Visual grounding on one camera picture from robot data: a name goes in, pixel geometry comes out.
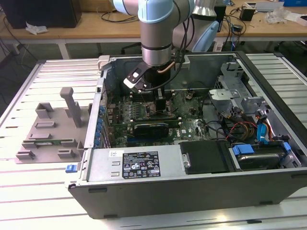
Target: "copper pipe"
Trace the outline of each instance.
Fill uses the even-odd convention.
[[[176,64],[176,62],[173,61],[171,64],[169,64],[168,67],[166,67],[166,68],[163,69],[163,70],[158,70],[157,72],[158,72],[159,74],[165,73],[166,71],[170,70],[175,64]]]

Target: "motherboard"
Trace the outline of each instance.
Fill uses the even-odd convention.
[[[203,95],[172,92],[163,111],[156,111],[150,95],[109,96],[107,119],[113,148],[173,145],[211,139],[201,116]]]

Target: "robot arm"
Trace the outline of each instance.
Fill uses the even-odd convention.
[[[194,0],[113,0],[115,8],[138,16],[142,57],[149,66],[163,66],[171,59],[173,30],[190,17]]]
[[[173,79],[170,78],[170,69],[175,65],[171,61],[172,45],[181,47],[185,34],[188,50],[207,51],[218,29],[218,22],[214,21],[215,0],[113,0],[113,3],[119,12],[140,19],[144,62],[124,80],[136,92],[149,91],[148,83],[153,90]],[[192,13],[193,20],[188,20]],[[189,22],[187,32],[184,21],[185,25]]]

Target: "sticker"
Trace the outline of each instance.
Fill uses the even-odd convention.
[[[35,143],[36,145],[42,146],[42,145],[52,145],[51,142],[41,142],[41,143]]]
[[[110,150],[109,157],[121,157],[124,153],[124,150]]]
[[[121,153],[124,179],[161,176],[159,155],[154,152]]]

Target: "power supply label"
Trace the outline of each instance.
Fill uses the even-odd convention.
[[[161,176],[158,152],[123,153],[124,179]]]

